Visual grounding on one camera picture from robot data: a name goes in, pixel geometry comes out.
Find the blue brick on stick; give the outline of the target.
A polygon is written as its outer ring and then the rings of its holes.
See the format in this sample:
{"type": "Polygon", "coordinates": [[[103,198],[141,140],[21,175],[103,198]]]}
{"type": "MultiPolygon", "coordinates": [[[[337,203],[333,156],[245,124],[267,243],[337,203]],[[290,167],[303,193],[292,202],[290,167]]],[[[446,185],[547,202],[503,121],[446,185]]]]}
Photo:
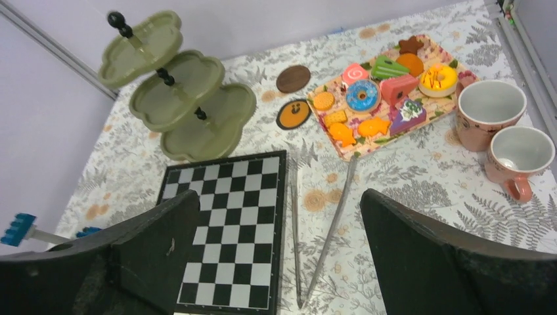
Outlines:
{"type": "Polygon", "coordinates": [[[1,236],[1,243],[18,247],[24,240],[35,239],[55,245],[69,242],[70,239],[39,230],[35,225],[36,216],[18,213],[1,236]]]}

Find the orange fish cookie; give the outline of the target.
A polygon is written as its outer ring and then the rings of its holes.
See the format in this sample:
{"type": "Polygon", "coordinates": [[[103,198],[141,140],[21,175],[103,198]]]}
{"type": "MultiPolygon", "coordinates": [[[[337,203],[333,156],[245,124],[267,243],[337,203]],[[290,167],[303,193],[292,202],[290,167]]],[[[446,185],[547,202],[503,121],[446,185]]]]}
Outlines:
{"type": "Polygon", "coordinates": [[[343,123],[331,124],[328,131],[334,140],[341,142],[343,148],[357,143],[353,136],[353,129],[343,123]]]}
{"type": "Polygon", "coordinates": [[[391,121],[383,120],[380,117],[374,117],[361,122],[357,128],[357,132],[362,137],[373,137],[379,133],[387,135],[390,125],[391,121]]]}

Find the orange smiley face coaster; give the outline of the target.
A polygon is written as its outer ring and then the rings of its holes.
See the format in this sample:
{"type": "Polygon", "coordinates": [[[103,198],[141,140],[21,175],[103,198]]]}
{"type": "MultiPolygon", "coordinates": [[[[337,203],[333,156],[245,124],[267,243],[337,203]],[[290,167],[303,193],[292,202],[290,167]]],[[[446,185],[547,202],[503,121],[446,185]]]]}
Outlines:
{"type": "Polygon", "coordinates": [[[292,130],[303,125],[311,115],[311,108],[306,99],[287,102],[279,110],[276,123],[282,130],[292,130]]]}

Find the pink cake slice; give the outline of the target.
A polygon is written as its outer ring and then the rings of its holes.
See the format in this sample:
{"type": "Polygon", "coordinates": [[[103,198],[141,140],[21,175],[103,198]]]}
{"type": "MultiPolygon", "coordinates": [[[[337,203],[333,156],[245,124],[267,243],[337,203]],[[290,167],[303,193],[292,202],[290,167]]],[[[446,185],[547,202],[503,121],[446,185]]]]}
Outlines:
{"type": "Polygon", "coordinates": [[[395,107],[410,92],[415,90],[418,84],[419,80],[411,74],[385,79],[380,82],[382,100],[385,100],[391,107],[395,107]]]}

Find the blue lego brick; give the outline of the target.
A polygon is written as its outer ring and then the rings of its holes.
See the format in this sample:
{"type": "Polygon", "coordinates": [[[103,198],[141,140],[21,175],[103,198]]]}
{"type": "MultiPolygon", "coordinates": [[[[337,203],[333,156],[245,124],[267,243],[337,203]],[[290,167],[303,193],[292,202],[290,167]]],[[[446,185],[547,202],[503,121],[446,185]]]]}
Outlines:
{"type": "Polygon", "coordinates": [[[83,227],[81,230],[77,231],[75,236],[76,238],[82,238],[91,234],[94,234],[95,232],[101,231],[102,228],[97,228],[94,226],[86,226],[83,227]]]}

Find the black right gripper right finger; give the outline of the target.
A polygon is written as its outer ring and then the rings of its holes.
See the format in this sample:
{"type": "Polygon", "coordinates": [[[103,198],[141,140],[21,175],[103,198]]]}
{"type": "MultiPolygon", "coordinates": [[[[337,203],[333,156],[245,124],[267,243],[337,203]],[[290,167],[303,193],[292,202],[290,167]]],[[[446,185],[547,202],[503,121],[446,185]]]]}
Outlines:
{"type": "Polygon", "coordinates": [[[360,209],[388,314],[556,313],[556,255],[463,232],[373,189],[360,209]]]}

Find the floral tablecloth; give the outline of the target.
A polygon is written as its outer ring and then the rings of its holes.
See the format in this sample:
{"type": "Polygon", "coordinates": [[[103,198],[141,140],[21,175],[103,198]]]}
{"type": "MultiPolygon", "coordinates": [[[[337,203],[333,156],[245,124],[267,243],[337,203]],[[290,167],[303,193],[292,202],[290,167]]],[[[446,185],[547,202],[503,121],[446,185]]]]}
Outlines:
{"type": "MultiPolygon", "coordinates": [[[[345,180],[342,161],[314,118],[283,131],[275,115],[290,96],[276,77],[306,65],[307,91],[366,62],[410,35],[427,34],[481,79],[513,82],[496,32],[492,1],[465,1],[224,61],[226,82],[249,85],[257,109],[243,130],[236,155],[294,150],[298,173],[302,284],[308,285],[345,180]]],[[[84,226],[104,228],[151,209],[171,161],[128,109],[137,85],[124,87],[56,228],[73,236],[84,226]]],[[[446,115],[359,160],[345,209],[324,268],[302,314],[384,314],[359,202],[369,188],[425,215],[478,236],[547,253],[556,252],[556,181],[550,170],[531,177],[534,196],[519,204],[486,179],[483,155],[465,150],[446,115]]]]}

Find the large pink mug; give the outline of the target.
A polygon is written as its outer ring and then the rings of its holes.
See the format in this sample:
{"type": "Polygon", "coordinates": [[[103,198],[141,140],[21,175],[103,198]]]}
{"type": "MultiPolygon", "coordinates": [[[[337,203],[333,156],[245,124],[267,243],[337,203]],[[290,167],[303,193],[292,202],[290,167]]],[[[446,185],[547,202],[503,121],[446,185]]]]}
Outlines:
{"type": "Polygon", "coordinates": [[[514,84],[487,80],[467,85],[457,98],[460,143],[471,152],[485,151],[497,132],[517,124],[526,106],[525,93],[514,84]]]}

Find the brown star cookie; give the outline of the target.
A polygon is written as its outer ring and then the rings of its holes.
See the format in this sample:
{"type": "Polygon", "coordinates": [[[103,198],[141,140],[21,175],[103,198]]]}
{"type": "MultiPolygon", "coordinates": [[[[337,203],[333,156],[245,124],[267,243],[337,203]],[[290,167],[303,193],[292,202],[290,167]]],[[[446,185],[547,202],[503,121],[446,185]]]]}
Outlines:
{"type": "Polygon", "coordinates": [[[417,55],[418,51],[424,46],[424,43],[415,35],[408,39],[402,39],[398,42],[399,54],[414,54],[417,55]]]}

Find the yellow frosted donut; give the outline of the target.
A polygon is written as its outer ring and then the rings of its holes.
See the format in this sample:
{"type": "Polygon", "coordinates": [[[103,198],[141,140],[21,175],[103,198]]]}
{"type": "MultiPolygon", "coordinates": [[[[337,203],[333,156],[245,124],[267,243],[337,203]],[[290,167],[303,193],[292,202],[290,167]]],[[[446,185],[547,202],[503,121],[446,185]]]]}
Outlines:
{"type": "Polygon", "coordinates": [[[456,91],[457,71],[445,64],[434,64],[421,76],[418,84],[420,91],[433,98],[443,98],[456,91]]]}

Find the orange fish cookie left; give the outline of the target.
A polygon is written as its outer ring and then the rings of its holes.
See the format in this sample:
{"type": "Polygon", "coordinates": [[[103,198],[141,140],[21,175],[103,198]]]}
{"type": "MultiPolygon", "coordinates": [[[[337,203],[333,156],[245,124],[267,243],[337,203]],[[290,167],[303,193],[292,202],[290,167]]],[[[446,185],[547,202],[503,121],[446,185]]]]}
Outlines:
{"type": "Polygon", "coordinates": [[[357,143],[353,136],[353,129],[343,123],[331,124],[328,131],[334,140],[341,142],[343,148],[357,143]]]}

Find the blue frosted donut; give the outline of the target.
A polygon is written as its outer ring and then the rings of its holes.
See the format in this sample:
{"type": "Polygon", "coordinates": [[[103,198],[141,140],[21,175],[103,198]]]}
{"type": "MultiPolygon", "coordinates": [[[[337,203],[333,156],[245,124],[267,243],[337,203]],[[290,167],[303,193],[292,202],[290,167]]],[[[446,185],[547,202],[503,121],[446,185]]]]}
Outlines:
{"type": "Polygon", "coordinates": [[[346,91],[346,103],[353,112],[373,112],[380,104],[380,88],[371,80],[353,82],[346,91]]]}

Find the round orange biscuit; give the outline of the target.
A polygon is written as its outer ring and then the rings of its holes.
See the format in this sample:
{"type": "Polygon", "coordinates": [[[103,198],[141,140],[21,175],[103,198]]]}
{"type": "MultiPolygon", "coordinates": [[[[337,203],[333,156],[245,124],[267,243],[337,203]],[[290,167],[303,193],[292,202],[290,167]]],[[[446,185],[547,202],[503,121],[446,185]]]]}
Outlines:
{"type": "Polygon", "coordinates": [[[316,110],[327,111],[333,107],[335,103],[335,97],[330,92],[317,93],[313,98],[313,106],[316,110]]]}

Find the floral serving tray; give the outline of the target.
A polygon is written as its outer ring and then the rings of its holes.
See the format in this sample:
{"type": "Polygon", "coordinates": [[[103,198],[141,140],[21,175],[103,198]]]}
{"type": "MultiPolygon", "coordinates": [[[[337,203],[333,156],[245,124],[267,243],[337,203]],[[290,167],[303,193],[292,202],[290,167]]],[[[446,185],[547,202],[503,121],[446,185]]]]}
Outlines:
{"type": "MultiPolygon", "coordinates": [[[[471,72],[465,66],[463,66],[455,57],[453,57],[441,45],[439,45],[433,39],[431,39],[430,36],[428,35],[416,35],[416,36],[424,43],[424,46],[418,51],[417,54],[417,56],[424,63],[424,71],[417,77],[419,81],[420,81],[420,76],[434,64],[445,64],[454,68],[457,71],[458,80],[462,79],[463,77],[475,76],[473,72],[471,72]]],[[[398,44],[387,51],[381,52],[378,56],[380,55],[384,55],[396,61],[396,59],[400,56],[398,44]]],[[[368,71],[369,73],[368,80],[374,81],[375,83],[378,84],[380,88],[380,82],[385,79],[376,79],[373,78],[371,75],[371,69],[378,56],[370,59],[368,62],[363,62],[360,65],[362,65],[362,67],[368,71]]],[[[387,135],[382,135],[379,133],[375,136],[364,137],[357,132],[357,128],[359,124],[365,120],[372,119],[374,117],[380,117],[383,120],[391,121],[389,118],[389,112],[391,106],[387,104],[385,100],[382,100],[382,95],[380,92],[381,95],[380,104],[377,107],[377,109],[375,109],[373,112],[353,112],[348,108],[346,103],[345,96],[348,87],[345,87],[343,85],[341,75],[318,86],[316,89],[311,91],[307,95],[307,102],[309,103],[311,110],[315,114],[326,136],[330,139],[335,151],[337,152],[340,158],[346,161],[350,160],[353,156],[362,157],[367,154],[370,154],[373,151],[395,141],[401,136],[407,135],[413,131],[418,130],[421,127],[425,127],[437,121],[441,117],[455,111],[456,109],[455,92],[443,98],[433,98],[424,95],[417,87],[415,90],[410,92],[409,95],[404,99],[409,98],[411,100],[417,100],[422,103],[423,107],[427,111],[427,118],[425,122],[413,127],[412,129],[410,129],[405,133],[400,133],[395,136],[390,135],[390,129],[389,129],[387,135]],[[317,93],[321,93],[324,91],[332,93],[336,100],[333,107],[331,107],[331,109],[327,111],[319,111],[316,110],[313,106],[313,98],[317,93]],[[356,144],[344,148],[341,147],[340,141],[336,141],[331,137],[328,128],[326,128],[323,122],[323,117],[326,114],[331,114],[332,112],[336,112],[339,110],[345,111],[347,115],[347,121],[344,124],[353,129],[353,136],[357,141],[356,144]]]]}

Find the green three-tier dessert stand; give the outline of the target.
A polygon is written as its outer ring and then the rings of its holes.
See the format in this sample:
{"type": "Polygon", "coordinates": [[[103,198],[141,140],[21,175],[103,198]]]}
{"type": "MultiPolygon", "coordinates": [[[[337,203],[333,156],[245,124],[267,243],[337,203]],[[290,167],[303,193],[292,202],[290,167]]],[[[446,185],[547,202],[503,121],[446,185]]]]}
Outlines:
{"type": "Polygon", "coordinates": [[[102,54],[99,81],[109,89],[140,76],[129,110],[160,133],[162,152],[175,161],[206,161],[228,156],[256,110],[249,86],[224,83],[225,68],[212,56],[182,50],[181,19],[171,10],[130,26],[118,11],[107,14],[118,31],[102,54]]]}

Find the black white chessboard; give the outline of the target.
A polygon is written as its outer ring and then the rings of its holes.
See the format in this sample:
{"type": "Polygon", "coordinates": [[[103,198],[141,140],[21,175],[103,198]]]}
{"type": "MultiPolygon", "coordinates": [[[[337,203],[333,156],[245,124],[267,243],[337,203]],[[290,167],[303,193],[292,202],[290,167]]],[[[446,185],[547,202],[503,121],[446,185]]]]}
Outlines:
{"type": "Polygon", "coordinates": [[[166,169],[159,203],[186,190],[200,200],[178,313],[276,313],[286,158],[279,150],[166,169]]]}

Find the pink swirl roll cake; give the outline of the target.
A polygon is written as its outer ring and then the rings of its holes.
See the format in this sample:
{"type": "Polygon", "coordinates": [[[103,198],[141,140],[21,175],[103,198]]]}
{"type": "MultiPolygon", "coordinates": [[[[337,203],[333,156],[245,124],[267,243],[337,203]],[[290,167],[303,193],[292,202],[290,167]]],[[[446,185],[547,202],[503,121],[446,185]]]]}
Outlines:
{"type": "Polygon", "coordinates": [[[353,63],[344,70],[341,77],[343,85],[348,87],[356,81],[368,80],[369,73],[362,67],[362,65],[353,63]]]}

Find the small pink mug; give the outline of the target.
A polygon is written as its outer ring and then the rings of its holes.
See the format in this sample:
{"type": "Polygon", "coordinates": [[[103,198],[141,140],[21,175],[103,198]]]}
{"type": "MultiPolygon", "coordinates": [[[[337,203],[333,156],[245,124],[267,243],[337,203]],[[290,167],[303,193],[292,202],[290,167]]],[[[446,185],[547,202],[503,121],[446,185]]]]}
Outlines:
{"type": "Polygon", "coordinates": [[[506,127],[491,139],[485,173],[516,201],[526,203],[533,197],[529,177],[548,168],[555,155],[552,139],[541,130],[524,125],[506,127]]]}

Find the square orange cracker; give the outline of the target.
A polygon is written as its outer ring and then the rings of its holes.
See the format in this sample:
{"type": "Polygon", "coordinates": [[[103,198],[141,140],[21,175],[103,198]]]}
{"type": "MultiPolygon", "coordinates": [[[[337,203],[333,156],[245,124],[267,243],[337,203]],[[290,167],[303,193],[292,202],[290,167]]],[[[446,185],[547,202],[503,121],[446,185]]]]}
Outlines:
{"type": "Polygon", "coordinates": [[[323,122],[326,128],[329,128],[335,123],[345,123],[347,121],[347,115],[344,110],[339,110],[332,112],[331,114],[326,114],[323,117],[323,122]]]}

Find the dark brown round coaster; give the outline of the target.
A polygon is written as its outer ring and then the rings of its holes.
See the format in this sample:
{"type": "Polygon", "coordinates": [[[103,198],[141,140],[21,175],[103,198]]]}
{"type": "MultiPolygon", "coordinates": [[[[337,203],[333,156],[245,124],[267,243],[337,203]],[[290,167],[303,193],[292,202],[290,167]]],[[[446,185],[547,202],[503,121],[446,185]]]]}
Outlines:
{"type": "Polygon", "coordinates": [[[277,77],[276,86],[282,93],[294,93],[304,88],[311,78],[310,70],[302,65],[290,66],[277,77]]]}

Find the green cake slice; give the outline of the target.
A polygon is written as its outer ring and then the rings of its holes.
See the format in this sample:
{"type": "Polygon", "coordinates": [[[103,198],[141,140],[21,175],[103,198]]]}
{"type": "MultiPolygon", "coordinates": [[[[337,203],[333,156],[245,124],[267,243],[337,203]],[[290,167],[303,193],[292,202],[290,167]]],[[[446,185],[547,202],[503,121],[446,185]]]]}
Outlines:
{"type": "Polygon", "coordinates": [[[380,55],[376,58],[371,69],[371,75],[376,79],[389,79],[392,77],[400,77],[409,74],[410,70],[398,62],[380,55]]]}

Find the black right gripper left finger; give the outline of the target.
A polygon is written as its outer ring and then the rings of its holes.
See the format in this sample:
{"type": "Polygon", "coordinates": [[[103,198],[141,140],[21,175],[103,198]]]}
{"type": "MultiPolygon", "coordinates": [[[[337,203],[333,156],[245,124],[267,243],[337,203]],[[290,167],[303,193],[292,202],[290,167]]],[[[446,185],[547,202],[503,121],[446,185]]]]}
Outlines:
{"type": "Polygon", "coordinates": [[[2,314],[173,314],[200,215],[187,190],[44,252],[1,257],[2,314]]]}

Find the purple cake slice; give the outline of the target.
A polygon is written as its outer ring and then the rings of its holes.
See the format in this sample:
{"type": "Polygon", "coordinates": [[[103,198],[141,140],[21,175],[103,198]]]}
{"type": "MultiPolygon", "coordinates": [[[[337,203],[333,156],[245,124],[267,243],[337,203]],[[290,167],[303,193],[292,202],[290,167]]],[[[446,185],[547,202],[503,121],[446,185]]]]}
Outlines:
{"type": "Polygon", "coordinates": [[[406,98],[396,107],[390,108],[389,118],[391,120],[390,135],[395,136],[425,122],[427,111],[421,102],[406,98]]]}

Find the orange fish cookie right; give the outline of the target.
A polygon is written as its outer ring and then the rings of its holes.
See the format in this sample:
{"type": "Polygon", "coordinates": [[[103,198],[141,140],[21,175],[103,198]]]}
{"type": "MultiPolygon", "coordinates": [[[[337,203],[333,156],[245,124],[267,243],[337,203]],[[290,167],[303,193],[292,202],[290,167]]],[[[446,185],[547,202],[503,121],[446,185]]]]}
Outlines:
{"type": "Polygon", "coordinates": [[[357,132],[362,137],[373,137],[379,133],[387,135],[390,125],[391,121],[383,120],[380,117],[374,117],[361,122],[357,128],[357,132]]]}

